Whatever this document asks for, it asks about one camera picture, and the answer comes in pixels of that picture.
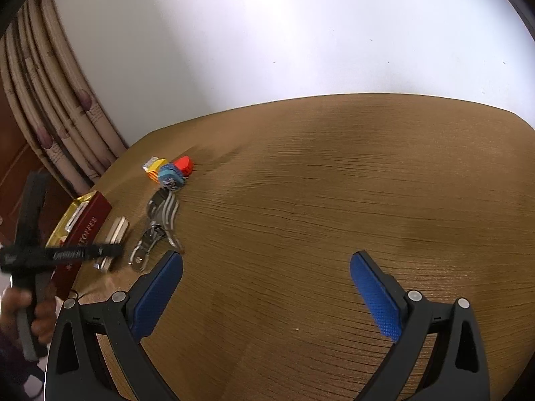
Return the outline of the red gold tin box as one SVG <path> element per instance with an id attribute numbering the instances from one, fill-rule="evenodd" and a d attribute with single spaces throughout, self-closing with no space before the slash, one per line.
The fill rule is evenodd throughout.
<path id="1" fill-rule="evenodd" d="M 46 246 L 91 244 L 111 210 L 110 202 L 99 191 L 74 199 L 52 231 Z M 60 265 L 55 269 L 52 283 L 60 300 L 69 297 L 81 266 L 81 262 L 74 262 Z"/>

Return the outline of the red rounded cube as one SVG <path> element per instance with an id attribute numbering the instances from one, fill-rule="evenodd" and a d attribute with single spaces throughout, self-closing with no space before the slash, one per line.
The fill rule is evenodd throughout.
<path id="1" fill-rule="evenodd" d="M 194 162 L 189 156 L 179 157 L 172 164 L 181 171 L 183 176 L 190 176 L 194 170 Z"/>

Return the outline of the blue washi tape roll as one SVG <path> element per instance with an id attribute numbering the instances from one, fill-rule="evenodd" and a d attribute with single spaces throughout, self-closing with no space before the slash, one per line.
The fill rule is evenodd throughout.
<path id="1" fill-rule="evenodd" d="M 186 185 L 186 178 L 174 164 L 168 163 L 159 168 L 159 186 L 175 192 Z"/>

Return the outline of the beige patterned curtain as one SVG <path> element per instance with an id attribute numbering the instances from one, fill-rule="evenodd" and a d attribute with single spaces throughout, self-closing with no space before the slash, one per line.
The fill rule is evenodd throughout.
<path id="1" fill-rule="evenodd" d="M 126 151 L 74 57 L 55 0 L 26 0 L 1 38 L 1 80 L 36 156 L 69 194 L 87 193 Z"/>

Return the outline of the brown wooden door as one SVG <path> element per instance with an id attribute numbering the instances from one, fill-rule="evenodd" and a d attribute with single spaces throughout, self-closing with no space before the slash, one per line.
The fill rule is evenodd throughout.
<path id="1" fill-rule="evenodd" d="M 27 176 L 31 172 L 44 173 L 45 167 L 15 122 L 4 89 L 1 89 L 0 108 L 1 243 L 11 244 L 15 236 Z M 45 204 L 39 219 L 42 244 L 47 242 L 71 201 L 71 196 L 53 177 L 50 177 Z"/>

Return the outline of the silver metal clip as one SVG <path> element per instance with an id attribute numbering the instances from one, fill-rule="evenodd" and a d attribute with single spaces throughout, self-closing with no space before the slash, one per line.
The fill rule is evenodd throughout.
<path id="1" fill-rule="evenodd" d="M 163 239 L 167 239 L 179 254 L 184 253 L 184 248 L 175 234 L 175 219 L 179 207 L 178 197 L 165 187 L 160 188 L 149 200 L 146 206 L 149 225 L 133 248 L 129 259 L 129 266 L 134 272 L 143 272 L 146 269 L 150 252 Z"/>

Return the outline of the silver rectangular case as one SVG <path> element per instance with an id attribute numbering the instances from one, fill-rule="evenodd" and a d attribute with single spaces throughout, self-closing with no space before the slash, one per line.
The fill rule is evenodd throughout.
<path id="1" fill-rule="evenodd" d="M 106 236 L 104 242 L 106 244 L 122 244 L 126 239 L 126 236 L 129 232 L 130 222 L 125 216 L 117 217 Z M 115 256 L 103 256 L 97 258 L 93 264 L 93 267 L 99 272 L 108 272 L 112 263 L 114 262 Z"/>

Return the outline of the yellow wooden cube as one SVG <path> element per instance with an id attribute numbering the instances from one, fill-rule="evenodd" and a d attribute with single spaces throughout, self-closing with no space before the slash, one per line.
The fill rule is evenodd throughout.
<path id="1" fill-rule="evenodd" d="M 159 184 L 159 170 L 168 163 L 166 158 L 152 157 L 142 166 L 142 169 L 150 180 Z"/>

